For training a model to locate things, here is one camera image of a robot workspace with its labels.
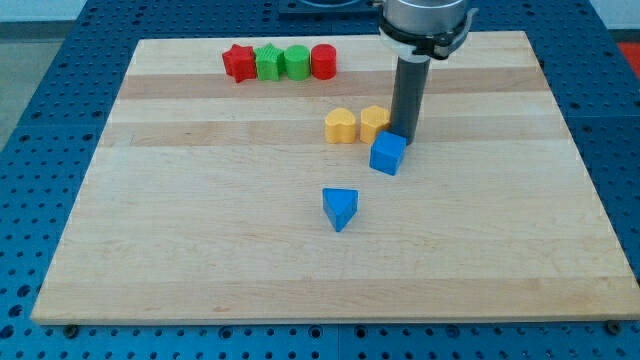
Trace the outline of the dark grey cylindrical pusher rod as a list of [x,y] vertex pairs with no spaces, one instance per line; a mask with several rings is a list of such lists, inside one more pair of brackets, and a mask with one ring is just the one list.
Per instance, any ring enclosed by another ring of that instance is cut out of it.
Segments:
[[413,63],[399,58],[390,110],[390,132],[414,141],[430,61]]

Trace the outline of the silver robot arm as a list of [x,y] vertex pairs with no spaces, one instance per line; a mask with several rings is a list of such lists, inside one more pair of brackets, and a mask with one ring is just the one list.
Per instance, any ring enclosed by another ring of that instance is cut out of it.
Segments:
[[390,132],[414,141],[430,63],[443,61],[466,41],[478,13],[467,0],[386,0],[380,39],[397,55]]

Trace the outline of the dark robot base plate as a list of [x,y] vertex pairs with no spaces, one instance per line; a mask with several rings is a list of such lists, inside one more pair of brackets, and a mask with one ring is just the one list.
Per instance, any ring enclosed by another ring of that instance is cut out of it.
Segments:
[[377,15],[373,0],[277,0],[280,18]]

